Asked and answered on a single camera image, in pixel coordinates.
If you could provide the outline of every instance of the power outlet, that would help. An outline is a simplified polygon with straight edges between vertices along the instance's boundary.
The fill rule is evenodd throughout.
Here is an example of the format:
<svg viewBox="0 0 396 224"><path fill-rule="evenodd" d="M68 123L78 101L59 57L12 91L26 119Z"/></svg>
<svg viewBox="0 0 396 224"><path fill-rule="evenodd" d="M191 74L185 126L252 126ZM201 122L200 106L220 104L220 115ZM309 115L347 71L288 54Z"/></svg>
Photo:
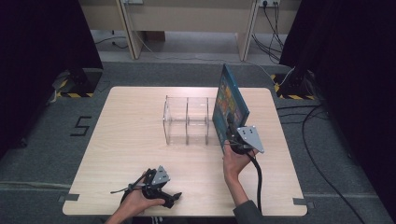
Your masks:
<svg viewBox="0 0 396 224"><path fill-rule="evenodd" d="M267 7L275 7L276 4L277 4L278 6L279 6L279 4L280 4L280 0L260 0L259 7L262 7L264 1L267 2Z"/></svg>

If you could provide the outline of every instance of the transparent book holder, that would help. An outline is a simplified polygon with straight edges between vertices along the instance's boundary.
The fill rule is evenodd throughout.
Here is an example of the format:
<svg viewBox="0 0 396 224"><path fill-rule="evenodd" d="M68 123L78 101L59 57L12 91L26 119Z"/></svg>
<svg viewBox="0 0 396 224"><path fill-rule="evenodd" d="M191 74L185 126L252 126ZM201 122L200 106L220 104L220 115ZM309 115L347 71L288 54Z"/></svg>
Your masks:
<svg viewBox="0 0 396 224"><path fill-rule="evenodd" d="M216 98L169 97L163 108L167 145L219 145L212 122Z"/></svg>

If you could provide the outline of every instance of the dark sleeve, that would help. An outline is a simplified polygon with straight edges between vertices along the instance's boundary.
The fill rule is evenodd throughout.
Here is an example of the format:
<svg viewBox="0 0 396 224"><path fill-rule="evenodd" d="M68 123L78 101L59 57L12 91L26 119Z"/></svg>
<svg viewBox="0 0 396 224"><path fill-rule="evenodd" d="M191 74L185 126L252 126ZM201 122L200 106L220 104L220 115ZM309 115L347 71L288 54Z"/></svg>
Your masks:
<svg viewBox="0 0 396 224"><path fill-rule="evenodd" d="M251 200L237 206L233 213L238 224L263 223L262 213Z"/></svg>

